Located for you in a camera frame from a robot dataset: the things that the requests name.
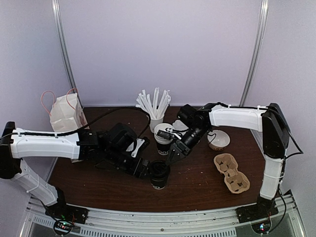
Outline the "black cup lid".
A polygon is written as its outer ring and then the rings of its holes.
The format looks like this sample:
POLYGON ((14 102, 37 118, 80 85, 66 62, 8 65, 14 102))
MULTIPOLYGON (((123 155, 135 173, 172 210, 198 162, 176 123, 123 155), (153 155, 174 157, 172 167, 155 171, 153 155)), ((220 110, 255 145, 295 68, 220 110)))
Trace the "black cup lid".
POLYGON ((155 160, 149 166, 149 174, 151 177, 161 178, 170 174, 170 166, 166 165, 163 160, 155 160))

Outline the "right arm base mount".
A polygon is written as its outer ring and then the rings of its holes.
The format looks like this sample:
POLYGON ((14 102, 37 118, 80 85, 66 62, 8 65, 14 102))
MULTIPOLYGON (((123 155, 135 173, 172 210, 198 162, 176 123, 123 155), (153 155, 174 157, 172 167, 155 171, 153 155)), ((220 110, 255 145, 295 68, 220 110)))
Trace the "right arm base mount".
POLYGON ((276 206, 266 210, 264 207, 259 207, 257 204, 242 206, 236 209, 236 214, 239 223, 253 222, 260 219, 267 219, 271 215, 278 214, 276 206))

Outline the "single black paper cup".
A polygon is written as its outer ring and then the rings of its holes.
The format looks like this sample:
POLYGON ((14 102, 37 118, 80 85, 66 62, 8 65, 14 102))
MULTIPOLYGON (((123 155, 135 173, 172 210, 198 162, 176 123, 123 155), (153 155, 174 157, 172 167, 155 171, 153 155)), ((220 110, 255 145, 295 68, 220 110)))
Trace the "single black paper cup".
POLYGON ((150 174, 150 182, 151 182, 152 187, 156 190, 164 189, 167 185, 167 180, 168 180, 169 175, 170 175, 169 170, 167 170, 164 173, 160 173, 160 174, 151 173, 150 174))

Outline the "stack of paper cups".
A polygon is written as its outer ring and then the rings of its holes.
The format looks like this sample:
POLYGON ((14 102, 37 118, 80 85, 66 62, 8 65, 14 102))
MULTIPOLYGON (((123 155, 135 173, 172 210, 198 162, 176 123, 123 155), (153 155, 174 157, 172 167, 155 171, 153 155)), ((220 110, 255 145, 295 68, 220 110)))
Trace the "stack of paper cups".
POLYGON ((158 150, 158 153, 162 156, 168 155, 172 140, 168 140, 168 139, 158 136, 158 132, 160 130, 169 132, 173 128, 174 127, 168 123, 160 123, 154 128, 154 138, 156 141, 157 150, 158 150))

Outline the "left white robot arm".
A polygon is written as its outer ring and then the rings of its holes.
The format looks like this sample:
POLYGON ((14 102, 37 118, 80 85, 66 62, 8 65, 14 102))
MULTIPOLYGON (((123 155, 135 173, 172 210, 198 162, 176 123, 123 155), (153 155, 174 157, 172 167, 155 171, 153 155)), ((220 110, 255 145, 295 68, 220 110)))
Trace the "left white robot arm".
POLYGON ((108 162, 116 169, 143 178, 150 162, 141 157, 149 139, 140 138, 127 125, 109 131, 79 128, 63 133, 29 131, 10 121, 0 139, 0 177, 12 180, 37 197, 60 219, 71 215, 63 191, 40 178, 23 160, 26 157, 58 157, 108 162))

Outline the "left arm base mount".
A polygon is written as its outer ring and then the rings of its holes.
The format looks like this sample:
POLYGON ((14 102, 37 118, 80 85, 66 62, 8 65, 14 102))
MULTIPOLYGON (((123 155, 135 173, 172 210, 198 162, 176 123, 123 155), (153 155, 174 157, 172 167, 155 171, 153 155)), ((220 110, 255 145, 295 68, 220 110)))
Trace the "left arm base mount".
POLYGON ((44 205, 44 208, 45 214, 54 220, 63 220, 70 223, 85 224, 88 216, 88 209, 68 204, 56 203, 51 206, 44 205))

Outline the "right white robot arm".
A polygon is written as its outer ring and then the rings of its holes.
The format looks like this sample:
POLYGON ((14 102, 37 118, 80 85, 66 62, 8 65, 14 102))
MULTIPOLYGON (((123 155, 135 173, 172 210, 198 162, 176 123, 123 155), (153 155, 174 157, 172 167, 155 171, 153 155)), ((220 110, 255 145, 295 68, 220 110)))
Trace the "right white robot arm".
POLYGON ((271 103, 267 107, 243 108, 217 102, 196 109, 186 104, 180 108, 177 118, 188 127, 188 131, 171 143, 167 165, 187 157, 213 127, 230 126, 262 133, 265 169, 253 214, 258 218, 265 217, 272 210, 271 202, 282 180, 289 143, 290 130, 279 105, 271 103))

